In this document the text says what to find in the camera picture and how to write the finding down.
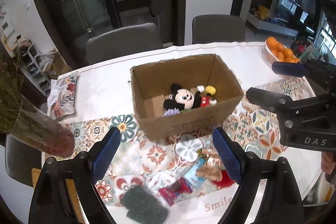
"tv stand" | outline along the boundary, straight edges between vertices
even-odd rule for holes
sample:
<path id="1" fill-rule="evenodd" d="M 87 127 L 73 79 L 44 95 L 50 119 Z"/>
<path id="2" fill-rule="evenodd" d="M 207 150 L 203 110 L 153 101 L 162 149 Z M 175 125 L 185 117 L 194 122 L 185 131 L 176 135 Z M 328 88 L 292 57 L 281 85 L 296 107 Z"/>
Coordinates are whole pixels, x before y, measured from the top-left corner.
<path id="1" fill-rule="evenodd" d="M 297 30 L 290 29 L 288 27 L 283 26 L 283 22 L 285 20 L 281 19 L 280 24 L 274 24 L 267 21 L 260 20 L 252 13 L 247 14 L 246 20 L 253 25 L 255 32 L 266 32 L 266 33 L 275 33 L 280 35 L 285 35 L 288 37 L 296 37 L 298 34 Z"/>

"human hand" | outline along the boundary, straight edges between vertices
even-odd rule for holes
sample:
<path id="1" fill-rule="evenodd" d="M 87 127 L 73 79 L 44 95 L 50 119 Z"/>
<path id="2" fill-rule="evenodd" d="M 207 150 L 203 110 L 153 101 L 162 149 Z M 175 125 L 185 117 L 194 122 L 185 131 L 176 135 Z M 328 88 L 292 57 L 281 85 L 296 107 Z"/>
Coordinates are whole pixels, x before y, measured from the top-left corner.
<path id="1" fill-rule="evenodd" d="M 323 172 L 330 175 L 336 165 L 336 162 L 334 160 L 334 154 L 330 152 L 322 152 L 321 156 L 321 169 Z"/>

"orange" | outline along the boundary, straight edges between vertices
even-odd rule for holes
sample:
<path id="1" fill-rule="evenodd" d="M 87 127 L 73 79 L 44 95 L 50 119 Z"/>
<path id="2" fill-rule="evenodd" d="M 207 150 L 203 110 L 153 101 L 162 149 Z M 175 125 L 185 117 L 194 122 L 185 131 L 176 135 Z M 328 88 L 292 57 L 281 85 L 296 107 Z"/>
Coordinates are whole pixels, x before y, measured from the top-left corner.
<path id="1" fill-rule="evenodd" d="M 266 39 L 266 45 L 270 50 L 277 50 L 278 41 L 274 37 L 269 37 Z"/>
<path id="2" fill-rule="evenodd" d="M 271 52 L 273 53 L 273 55 L 274 55 L 275 57 L 277 57 L 277 55 L 278 55 L 278 51 L 276 51 L 276 50 L 271 50 Z"/>
<path id="3" fill-rule="evenodd" d="M 288 63 L 296 63 L 294 57 L 286 57 L 286 58 L 285 58 L 285 62 L 288 62 Z"/>
<path id="4" fill-rule="evenodd" d="M 290 48 L 286 48 L 282 51 L 285 58 L 294 58 L 293 52 Z"/>
<path id="5" fill-rule="evenodd" d="M 285 47 L 280 42 L 278 42 L 278 44 L 277 44 L 278 52 L 282 52 L 284 49 L 285 49 Z"/>
<path id="6" fill-rule="evenodd" d="M 278 52 L 277 58 L 279 61 L 283 62 L 285 60 L 284 54 L 282 52 Z"/>

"snack package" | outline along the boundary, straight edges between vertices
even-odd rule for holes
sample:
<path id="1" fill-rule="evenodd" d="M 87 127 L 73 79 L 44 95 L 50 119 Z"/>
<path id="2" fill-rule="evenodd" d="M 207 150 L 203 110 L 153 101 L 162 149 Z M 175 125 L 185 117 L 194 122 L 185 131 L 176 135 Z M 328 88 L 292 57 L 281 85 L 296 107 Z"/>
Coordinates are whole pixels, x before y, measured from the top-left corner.
<path id="1" fill-rule="evenodd" d="M 210 179 L 212 181 L 221 181 L 222 169 L 224 165 L 219 157 L 216 149 L 214 148 L 203 148 L 197 151 L 199 154 L 206 156 L 205 164 L 197 170 L 196 175 L 201 178 Z"/>
<path id="2" fill-rule="evenodd" d="M 226 170 L 221 171 L 222 179 L 220 181 L 212 181 L 211 183 L 216 185 L 219 188 L 227 188 L 230 187 L 235 183 L 234 180 L 230 179 L 229 175 L 227 174 Z"/>
<path id="3" fill-rule="evenodd" d="M 197 170 L 200 169 L 204 163 L 205 159 L 199 158 L 183 176 L 195 188 L 199 188 L 203 182 L 205 182 L 205 178 L 196 175 Z"/>
<path id="4" fill-rule="evenodd" d="M 174 182 L 168 187 L 164 187 L 158 190 L 163 199 L 172 206 L 177 197 L 183 193 L 191 194 L 193 188 L 199 188 L 203 182 L 204 178 L 196 176 L 197 169 L 201 168 L 205 163 L 203 158 L 199 158 L 194 165 L 184 174 L 184 176 Z"/>
<path id="5" fill-rule="evenodd" d="M 169 206 L 172 206 L 174 204 L 175 199 L 179 195 L 181 195 L 182 193 L 191 194 L 193 190 L 191 189 L 191 187 L 184 178 L 180 178 L 169 187 L 159 189 L 158 192 L 169 204 Z"/>

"mickey mouse plush toy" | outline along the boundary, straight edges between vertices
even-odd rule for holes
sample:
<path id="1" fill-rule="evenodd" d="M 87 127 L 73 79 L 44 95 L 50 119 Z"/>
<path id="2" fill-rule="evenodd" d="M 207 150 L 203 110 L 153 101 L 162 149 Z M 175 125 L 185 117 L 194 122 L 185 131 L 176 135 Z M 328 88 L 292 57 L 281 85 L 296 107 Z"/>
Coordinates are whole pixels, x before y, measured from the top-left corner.
<path id="1" fill-rule="evenodd" d="M 199 85 L 197 87 L 197 92 L 195 94 L 191 93 L 190 90 L 183 89 L 181 85 L 172 84 L 170 87 L 172 95 L 170 95 L 169 99 L 163 102 L 163 108 L 174 109 L 177 108 L 180 111 L 184 109 L 192 109 L 197 107 L 205 107 L 207 105 L 215 105 L 217 103 L 216 100 L 211 100 L 211 95 L 214 95 L 216 89 L 212 86 L 207 86 L 206 89 L 204 86 Z M 207 92 L 205 97 L 201 96 L 201 93 Z"/>

